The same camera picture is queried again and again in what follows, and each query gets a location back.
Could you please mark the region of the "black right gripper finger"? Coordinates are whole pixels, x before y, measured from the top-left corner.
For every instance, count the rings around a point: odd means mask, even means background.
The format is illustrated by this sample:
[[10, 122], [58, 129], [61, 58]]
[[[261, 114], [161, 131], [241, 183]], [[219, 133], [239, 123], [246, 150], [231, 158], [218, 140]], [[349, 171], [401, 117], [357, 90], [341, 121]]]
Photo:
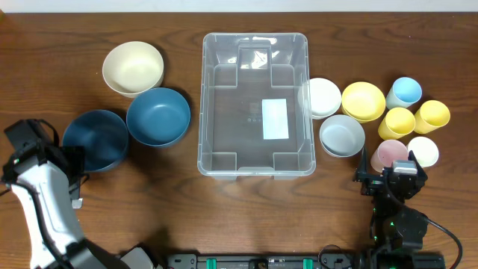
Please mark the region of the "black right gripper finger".
[[422, 166], [419, 164], [414, 152], [411, 150], [409, 151], [409, 155], [408, 155], [408, 160], [411, 161], [415, 168], [416, 168], [416, 175], [419, 179], [428, 179], [428, 175], [425, 173], [424, 169], [422, 168]]
[[367, 161], [367, 149], [365, 146], [361, 149], [360, 162], [354, 173], [353, 181], [354, 182], [364, 182], [370, 179], [371, 175], [367, 171], [368, 161]]

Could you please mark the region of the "pink cup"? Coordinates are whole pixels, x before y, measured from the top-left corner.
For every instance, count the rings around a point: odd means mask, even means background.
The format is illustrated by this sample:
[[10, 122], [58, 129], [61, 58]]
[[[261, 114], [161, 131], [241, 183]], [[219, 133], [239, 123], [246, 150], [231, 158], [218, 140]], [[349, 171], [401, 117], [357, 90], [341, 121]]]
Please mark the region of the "pink cup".
[[398, 140], [384, 140], [370, 159], [371, 167], [381, 173], [384, 167], [391, 167], [394, 161], [406, 161], [408, 150]]

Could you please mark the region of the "dark blue bowl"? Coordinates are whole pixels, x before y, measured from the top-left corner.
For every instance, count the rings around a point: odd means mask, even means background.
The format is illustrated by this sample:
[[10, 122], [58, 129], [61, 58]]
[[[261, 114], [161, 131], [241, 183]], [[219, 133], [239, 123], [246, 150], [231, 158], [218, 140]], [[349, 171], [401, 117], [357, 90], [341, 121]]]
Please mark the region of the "dark blue bowl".
[[141, 93], [130, 104], [126, 124], [138, 142], [154, 147], [178, 143], [190, 125], [188, 101], [170, 88], [157, 87]]
[[122, 162], [129, 148], [127, 126], [108, 110], [88, 111], [75, 118], [63, 133], [64, 146], [84, 147], [84, 170], [103, 172]]

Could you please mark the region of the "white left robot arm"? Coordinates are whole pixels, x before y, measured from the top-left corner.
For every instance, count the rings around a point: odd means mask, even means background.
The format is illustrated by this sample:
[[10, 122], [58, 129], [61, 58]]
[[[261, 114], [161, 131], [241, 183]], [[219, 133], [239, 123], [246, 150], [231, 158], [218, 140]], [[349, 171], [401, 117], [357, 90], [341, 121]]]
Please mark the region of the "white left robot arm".
[[141, 247], [118, 256], [85, 238], [75, 213], [82, 203], [84, 148], [60, 146], [45, 120], [20, 120], [4, 133], [15, 152], [1, 183], [19, 199], [31, 239], [31, 268], [154, 268]]

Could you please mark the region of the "yellow cup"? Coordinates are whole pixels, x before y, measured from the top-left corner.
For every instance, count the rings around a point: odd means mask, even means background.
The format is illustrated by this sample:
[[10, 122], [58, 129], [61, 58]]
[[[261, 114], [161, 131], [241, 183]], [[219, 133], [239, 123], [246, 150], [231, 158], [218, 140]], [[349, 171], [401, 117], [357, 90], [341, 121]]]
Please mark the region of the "yellow cup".
[[447, 125], [450, 118], [450, 110], [443, 102], [426, 101], [415, 113], [414, 131], [422, 135], [427, 134]]
[[392, 108], [380, 123], [378, 134], [383, 140], [399, 139], [415, 129], [415, 116], [406, 108]]

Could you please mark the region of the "cream large bowl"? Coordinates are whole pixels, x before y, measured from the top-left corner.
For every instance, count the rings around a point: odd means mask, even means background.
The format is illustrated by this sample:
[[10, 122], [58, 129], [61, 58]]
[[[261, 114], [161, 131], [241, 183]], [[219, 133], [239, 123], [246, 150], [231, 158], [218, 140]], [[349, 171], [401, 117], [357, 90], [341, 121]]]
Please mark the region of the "cream large bowl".
[[161, 85], [164, 59], [153, 45], [130, 41], [108, 53], [102, 65], [102, 76], [110, 89], [133, 99]]

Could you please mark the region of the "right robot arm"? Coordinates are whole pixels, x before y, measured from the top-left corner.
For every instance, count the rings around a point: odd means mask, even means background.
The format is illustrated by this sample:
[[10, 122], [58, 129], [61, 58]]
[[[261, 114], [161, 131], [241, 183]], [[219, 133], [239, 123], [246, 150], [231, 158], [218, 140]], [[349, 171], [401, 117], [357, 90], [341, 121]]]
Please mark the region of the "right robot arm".
[[354, 268], [427, 269], [444, 268], [440, 253], [422, 251], [429, 222], [426, 216], [405, 205], [425, 185], [428, 176], [413, 152], [403, 161], [393, 161], [379, 175], [367, 171], [367, 150], [353, 177], [361, 194], [372, 197], [370, 237], [375, 245], [354, 258]]

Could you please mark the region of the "cream white cup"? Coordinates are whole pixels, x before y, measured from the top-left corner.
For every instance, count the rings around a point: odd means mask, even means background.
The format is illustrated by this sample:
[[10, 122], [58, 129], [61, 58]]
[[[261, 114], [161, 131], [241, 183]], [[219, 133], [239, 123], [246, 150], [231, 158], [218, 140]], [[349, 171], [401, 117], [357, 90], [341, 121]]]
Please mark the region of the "cream white cup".
[[407, 144], [407, 150], [413, 151], [422, 167], [431, 167], [439, 159], [439, 150], [435, 142], [427, 137], [415, 137]]

